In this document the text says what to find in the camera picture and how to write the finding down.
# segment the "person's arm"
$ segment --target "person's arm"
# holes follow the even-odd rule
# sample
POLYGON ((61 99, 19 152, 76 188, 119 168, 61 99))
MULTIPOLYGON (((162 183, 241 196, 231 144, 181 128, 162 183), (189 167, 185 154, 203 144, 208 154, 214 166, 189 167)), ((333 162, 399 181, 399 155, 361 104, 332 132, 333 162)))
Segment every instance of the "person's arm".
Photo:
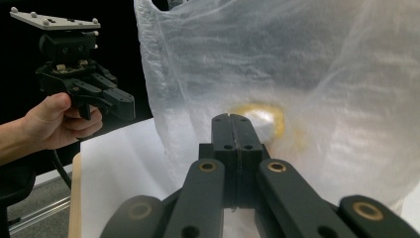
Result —
POLYGON ((49 96, 25 117, 0 125, 0 165, 70 145, 101 127, 102 115, 97 108, 91 109, 91 120, 85 120, 71 107, 66 93, 49 96))

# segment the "translucent plastic bag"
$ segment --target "translucent plastic bag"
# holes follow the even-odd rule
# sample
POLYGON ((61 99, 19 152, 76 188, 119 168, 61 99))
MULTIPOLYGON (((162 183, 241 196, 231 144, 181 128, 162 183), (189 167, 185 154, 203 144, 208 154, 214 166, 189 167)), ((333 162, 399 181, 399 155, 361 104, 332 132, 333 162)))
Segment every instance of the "translucent plastic bag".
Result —
POLYGON ((418 0, 191 0, 168 12, 135 0, 135 11, 179 186, 226 112, 248 116, 271 157, 332 203, 362 194, 398 211, 418 183, 418 0))

